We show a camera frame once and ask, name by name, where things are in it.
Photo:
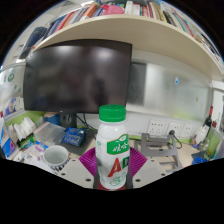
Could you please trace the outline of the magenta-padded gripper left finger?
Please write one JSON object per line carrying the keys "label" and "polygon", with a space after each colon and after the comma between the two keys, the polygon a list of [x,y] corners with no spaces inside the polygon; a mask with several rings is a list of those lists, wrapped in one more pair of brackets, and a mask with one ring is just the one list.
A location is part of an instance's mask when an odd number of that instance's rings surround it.
{"label": "magenta-padded gripper left finger", "polygon": [[59,176],[76,185],[92,189],[97,174],[95,149],[92,148],[79,159],[71,158],[59,172]]}

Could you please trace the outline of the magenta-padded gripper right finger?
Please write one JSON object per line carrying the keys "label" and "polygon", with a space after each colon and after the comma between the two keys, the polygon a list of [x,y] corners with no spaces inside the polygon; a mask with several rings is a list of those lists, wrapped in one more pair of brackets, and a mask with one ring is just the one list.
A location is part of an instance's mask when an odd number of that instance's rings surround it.
{"label": "magenta-padded gripper right finger", "polygon": [[166,175],[167,172],[155,158],[147,159],[136,149],[130,148],[127,189],[141,188]]}

